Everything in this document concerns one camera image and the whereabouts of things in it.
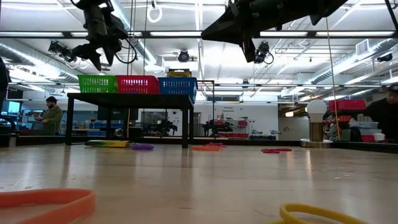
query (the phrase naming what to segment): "yellow rubber band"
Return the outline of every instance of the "yellow rubber band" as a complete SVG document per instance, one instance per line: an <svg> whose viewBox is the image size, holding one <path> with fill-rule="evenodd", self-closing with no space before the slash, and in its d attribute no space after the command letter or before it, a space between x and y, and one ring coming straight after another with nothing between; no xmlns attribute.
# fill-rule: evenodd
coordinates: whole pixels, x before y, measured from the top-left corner
<svg viewBox="0 0 398 224"><path fill-rule="evenodd" d="M283 220L281 221L275 221L275 222L269 222L267 224L308 224L308 222L305 222L303 220L300 220L293 216L291 212L301 212L301 213L307 213L311 215L318 215L320 217L325 217L329 218L334 221L338 221L341 223L346 223L346 224L369 224L367 222L361 221L357 218L351 217L349 215L345 215L342 213L334 212L331 210L327 210L324 208L318 208L314 207L311 205L303 205L303 204L298 204L298 203L290 203L290 204L284 204L280 206L279 209L279 215L282 217Z"/></svg>

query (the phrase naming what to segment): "black table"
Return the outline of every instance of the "black table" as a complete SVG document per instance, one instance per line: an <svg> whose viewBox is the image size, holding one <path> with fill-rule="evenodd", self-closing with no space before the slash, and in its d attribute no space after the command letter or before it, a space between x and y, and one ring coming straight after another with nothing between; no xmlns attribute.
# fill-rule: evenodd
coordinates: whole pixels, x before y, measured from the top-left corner
<svg viewBox="0 0 398 224"><path fill-rule="evenodd" d="M188 95L170 94L122 94L122 93L68 93L67 131L65 144L72 144L73 110L75 100L84 101L108 109L106 137L111 138L111 120L113 108L132 109L177 109L182 110L182 147L188 147L188 110L189 136L193 140L193 103Z"/></svg>

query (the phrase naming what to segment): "black beanie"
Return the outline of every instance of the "black beanie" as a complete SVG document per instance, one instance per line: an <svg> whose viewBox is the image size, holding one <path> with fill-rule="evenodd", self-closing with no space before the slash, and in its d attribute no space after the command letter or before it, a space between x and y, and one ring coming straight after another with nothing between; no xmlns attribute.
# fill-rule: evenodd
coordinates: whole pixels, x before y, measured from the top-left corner
<svg viewBox="0 0 398 224"><path fill-rule="evenodd" d="M387 90L394 93L398 93L398 84L392 84Z"/></svg>
<svg viewBox="0 0 398 224"><path fill-rule="evenodd" d="M47 102L57 103L57 99L54 96L50 96L46 99Z"/></svg>

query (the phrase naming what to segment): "green jacket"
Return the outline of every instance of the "green jacket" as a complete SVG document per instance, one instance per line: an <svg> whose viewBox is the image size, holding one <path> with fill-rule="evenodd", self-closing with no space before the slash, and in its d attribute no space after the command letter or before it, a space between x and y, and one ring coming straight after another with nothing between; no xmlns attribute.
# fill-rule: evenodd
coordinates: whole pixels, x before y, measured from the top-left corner
<svg viewBox="0 0 398 224"><path fill-rule="evenodd" d="M60 132L60 123L62 119L63 111L59 106L54 106L51 109L48 109L44 114L44 119L48 121L47 124L51 124L51 126L55 126L55 132Z"/></svg>

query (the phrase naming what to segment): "green basket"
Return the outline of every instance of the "green basket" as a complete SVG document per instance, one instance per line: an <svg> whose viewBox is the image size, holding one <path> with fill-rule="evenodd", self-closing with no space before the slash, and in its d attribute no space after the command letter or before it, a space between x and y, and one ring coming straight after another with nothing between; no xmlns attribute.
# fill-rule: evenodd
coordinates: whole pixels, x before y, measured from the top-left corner
<svg viewBox="0 0 398 224"><path fill-rule="evenodd" d="M114 75L78 75L80 93L117 93Z"/></svg>

